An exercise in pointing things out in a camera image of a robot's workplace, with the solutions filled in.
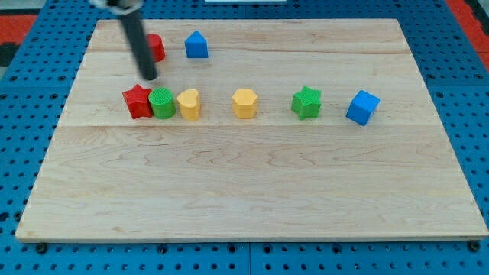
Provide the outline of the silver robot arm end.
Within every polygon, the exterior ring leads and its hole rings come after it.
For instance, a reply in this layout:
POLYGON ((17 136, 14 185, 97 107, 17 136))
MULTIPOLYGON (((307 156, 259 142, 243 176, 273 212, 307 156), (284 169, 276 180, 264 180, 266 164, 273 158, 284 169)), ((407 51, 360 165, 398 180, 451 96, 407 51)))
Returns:
POLYGON ((97 8, 107 9, 114 15, 128 15, 138 11, 144 4, 143 0, 90 0, 97 8))

